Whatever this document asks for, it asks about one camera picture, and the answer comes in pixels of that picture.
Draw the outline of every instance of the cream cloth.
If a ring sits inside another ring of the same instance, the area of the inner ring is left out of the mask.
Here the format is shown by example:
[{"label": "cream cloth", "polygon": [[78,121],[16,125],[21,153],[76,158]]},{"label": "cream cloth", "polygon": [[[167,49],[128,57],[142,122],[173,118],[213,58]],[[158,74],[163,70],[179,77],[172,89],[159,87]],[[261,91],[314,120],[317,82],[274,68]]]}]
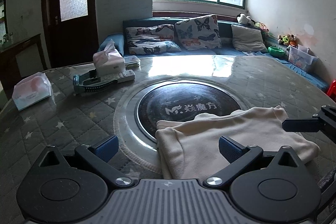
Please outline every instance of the cream cloth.
[{"label": "cream cloth", "polygon": [[221,136],[244,146],[256,144],[264,151],[278,151],[289,145],[307,163],[320,148],[299,133],[285,132],[282,122],[286,118],[285,110],[277,106],[236,110],[223,117],[202,113],[188,122],[158,121],[156,139],[163,177],[203,181],[229,165],[218,149]]}]

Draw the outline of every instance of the gray quilted mattress cover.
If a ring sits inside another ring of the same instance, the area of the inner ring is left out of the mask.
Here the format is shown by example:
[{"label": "gray quilted mattress cover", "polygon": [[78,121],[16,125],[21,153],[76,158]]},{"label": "gray quilted mattress cover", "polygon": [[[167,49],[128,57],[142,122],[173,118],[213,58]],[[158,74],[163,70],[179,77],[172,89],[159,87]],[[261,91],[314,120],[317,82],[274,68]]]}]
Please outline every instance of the gray quilted mattress cover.
[{"label": "gray quilted mattress cover", "polygon": [[[250,106],[281,105],[290,118],[311,117],[321,105],[336,104],[321,90],[277,61],[262,56],[169,56],[146,57],[134,68],[135,81],[107,90],[74,96],[72,78],[94,69],[93,64],[46,71],[52,84],[50,98],[19,112],[12,100],[0,113],[0,220],[20,223],[16,190],[32,163],[47,144],[73,150],[80,144],[95,144],[114,134],[113,116],[119,100],[133,86],[147,80],[183,77],[213,79],[234,90]],[[306,166],[319,180],[336,167],[336,145],[321,132],[304,133],[321,152]],[[132,162],[118,151],[109,164],[135,179],[162,175]]]}]

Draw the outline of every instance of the blue gripper pad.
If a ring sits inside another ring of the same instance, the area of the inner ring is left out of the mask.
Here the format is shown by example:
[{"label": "blue gripper pad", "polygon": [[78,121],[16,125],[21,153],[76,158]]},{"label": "blue gripper pad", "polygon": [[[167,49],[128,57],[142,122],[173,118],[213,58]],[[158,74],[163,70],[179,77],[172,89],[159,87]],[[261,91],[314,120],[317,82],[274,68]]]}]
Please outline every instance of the blue gripper pad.
[{"label": "blue gripper pad", "polygon": [[89,148],[101,160],[108,162],[118,152],[119,142],[117,136],[110,136]]},{"label": "blue gripper pad", "polygon": [[247,148],[229,137],[221,137],[218,142],[219,152],[229,163],[233,163],[247,152]]}]

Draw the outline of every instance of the door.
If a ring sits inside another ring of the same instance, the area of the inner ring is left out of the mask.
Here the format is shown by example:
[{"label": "door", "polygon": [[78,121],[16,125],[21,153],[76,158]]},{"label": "door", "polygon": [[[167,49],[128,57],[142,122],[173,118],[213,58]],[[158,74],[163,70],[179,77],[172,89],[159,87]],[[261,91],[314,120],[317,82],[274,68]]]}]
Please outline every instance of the door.
[{"label": "door", "polygon": [[42,13],[45,13],[44,30],[51,66],[92,62],[92,55],[98,49],[95,0],[45,0],[44,4]]}]

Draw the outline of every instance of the remote control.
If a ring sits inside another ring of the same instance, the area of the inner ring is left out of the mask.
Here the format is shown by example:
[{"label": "remote control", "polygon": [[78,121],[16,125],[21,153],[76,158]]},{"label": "remote control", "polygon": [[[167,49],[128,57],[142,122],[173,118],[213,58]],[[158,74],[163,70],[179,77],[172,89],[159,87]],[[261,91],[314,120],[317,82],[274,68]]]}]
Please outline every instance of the remote control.
[{"label": "remote control", "polygon": [[135,79],[135,74],[133,72],[133,70],[126,70],[120,73],[115,73],[112,75],[104,75],[101,76],[101,81],[107,80],[107,81],[113,81],[113,80],[117,80],[117,83],[122,83],[122,82],[126,82],[126,81],[130,81],[130,80],[134,80]]}]

